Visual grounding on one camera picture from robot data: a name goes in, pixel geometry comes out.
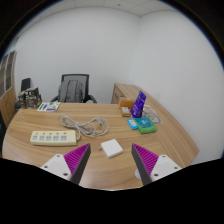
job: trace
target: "black office chair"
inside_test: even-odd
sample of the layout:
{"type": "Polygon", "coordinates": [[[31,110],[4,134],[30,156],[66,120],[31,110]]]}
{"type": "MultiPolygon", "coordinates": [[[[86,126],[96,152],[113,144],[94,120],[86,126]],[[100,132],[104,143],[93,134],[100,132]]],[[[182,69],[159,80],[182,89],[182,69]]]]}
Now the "black office chair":
{"type": "MultiPolygon", "coordinates": [[[[83,85],[82,92],[84,95],[83,99],[82,99],[82,103],[86,103],[88,100],[93,101],[93,103],[97,103],[96,99],[92,95],[89,95],[89,75],[87,75],[87,74],[65,74],[65,75],[62,75],[61,82],[66,81],[66,80],[78,80],[82,83],[82,85],[83,85]]],[[[51,102],[54,102],[59,99],[60,99],[60,96],[57,95],[51,100],[51,102]]]]}
{"type": "MultiPolygon", "coordinates": [[[[21,90],[20,91],[24,91],[28,88],[30,88],[30,78],[23,79],[21,82],[21,90]]],[[[16,108],[16,111],[18,111],[21,108],[21,104],[19,103],[19,101],[17,101],[15,103],[15,108],[16,108]]]]}

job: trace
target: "coiled cable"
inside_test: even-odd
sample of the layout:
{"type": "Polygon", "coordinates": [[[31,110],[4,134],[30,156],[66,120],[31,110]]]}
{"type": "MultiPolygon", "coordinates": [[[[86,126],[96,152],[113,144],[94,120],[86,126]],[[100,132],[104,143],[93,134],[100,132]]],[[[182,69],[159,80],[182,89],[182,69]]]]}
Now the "coiled cable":
{"type": "Polygon", "coordinates": [[[86,123],[79,123],[74,120],[72,120],[69,116],[65,114],[60,114],[58,116],[58,123],[64,127],[67,128],[76,128],[79,132],[79,136],[76,137],[76,140],[79,141],[81,138],[81,133],[85,135],[86,137],[94,137],[94,136],[101,136],[105,135],[109,130],[109,123],[107,120],[101,117],[95,117],[89,122],[86,123]],[[92,122],[97,121],[100,125],[102,125],[101,131],[96,131],[96,126],[92,124],[92,122]]]}

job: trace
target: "wooden desk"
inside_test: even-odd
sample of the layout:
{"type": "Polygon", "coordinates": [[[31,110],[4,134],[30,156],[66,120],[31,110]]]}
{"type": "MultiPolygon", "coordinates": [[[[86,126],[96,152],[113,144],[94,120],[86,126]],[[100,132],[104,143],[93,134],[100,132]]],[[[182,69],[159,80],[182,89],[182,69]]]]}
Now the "wooden desk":
{"type": "Polygon", "coordinates": [[[147,97],[149,100],[147,104],[157,112],[163,124],[157,125],[157,132],[144,135],[128,126],[128,118],[121,116],[118,104],[62,103],[56,112],[20,109],[7,129],[3,143],[3,158],[40,167],[57,153],[66,154],[77,147],[90,143],[91,155],[80,186],[92,189],[141,187],[141,180],[135,177],[137,167],[131,154],[132,143],[158,155],[166,154],[182,168],[191,164],[199,152],[191,137],[180,124],[149,95],[147,97]],[[82,135],[77,146],[31,145],[30,136],[34,130],[67,130],[58,123],[59,114],[66,114],[80,123],[88,122],[95,117],[103,117],[109,122],[109,132],[95,138],[87,138],[82,135]],[[111,139],[116,139],[119,142],[123,153],[108,159],[105,153],[99,150],[99,147],[101,142],[111,139]]]}

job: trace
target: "green container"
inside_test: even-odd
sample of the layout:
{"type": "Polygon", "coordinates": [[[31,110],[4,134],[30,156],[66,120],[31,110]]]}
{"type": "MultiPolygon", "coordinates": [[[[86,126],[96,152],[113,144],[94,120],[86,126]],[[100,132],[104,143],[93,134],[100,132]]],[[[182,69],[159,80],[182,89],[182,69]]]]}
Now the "green container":
{"type": "Polygon", "coordinates": [[[152,123],[153,126],[143,128],[143,127],[141,127],[141,126],[139,125],[139,123],[137,122],[136,118],[133,118],[134,121],[135,121],[135,123],[136,123],[137,126],[138,126],[138,130],[139,130],[139,132],[140,132],[141,134],[147,134],[147,133],[151,133],[151,132],[155,132],[155,131],[157,131],[157,127],[156,127],[155,124],[152,122],[152,120],[151,120],[148,116],[146,116],[145,118],[148,118],[148,119],[149,119],[149,122],[152,123]]]}

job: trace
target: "white box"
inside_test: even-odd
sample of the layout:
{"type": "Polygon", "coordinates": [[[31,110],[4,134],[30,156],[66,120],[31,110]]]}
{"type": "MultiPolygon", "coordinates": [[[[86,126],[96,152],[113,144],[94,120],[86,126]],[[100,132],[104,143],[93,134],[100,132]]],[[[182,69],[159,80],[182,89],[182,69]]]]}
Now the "white box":
{"type": "Polygon", "coordinates": [[[123,149],[115,139],[101,143],[101,149],[105,152],[107,158],[111,158],[123,152],[123,149]]]}

